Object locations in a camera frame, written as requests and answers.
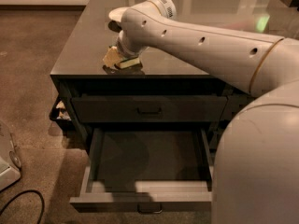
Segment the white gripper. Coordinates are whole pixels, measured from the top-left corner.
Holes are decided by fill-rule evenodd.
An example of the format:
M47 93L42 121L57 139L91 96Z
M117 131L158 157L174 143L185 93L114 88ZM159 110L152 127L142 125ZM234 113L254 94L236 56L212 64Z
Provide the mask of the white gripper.
M103 58L105 66L111 67L121 62L121 55L125 58L138 57L147 47L131 42L127 37L119 36L116 46L108 48Z

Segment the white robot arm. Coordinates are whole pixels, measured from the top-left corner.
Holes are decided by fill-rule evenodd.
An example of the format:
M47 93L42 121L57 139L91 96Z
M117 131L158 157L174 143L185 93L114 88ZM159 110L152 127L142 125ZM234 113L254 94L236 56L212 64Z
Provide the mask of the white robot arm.
M171 0L110 12L121 27L111 66L160 49L250 94L218 145L212 224L299 224L299 42L178 22Z

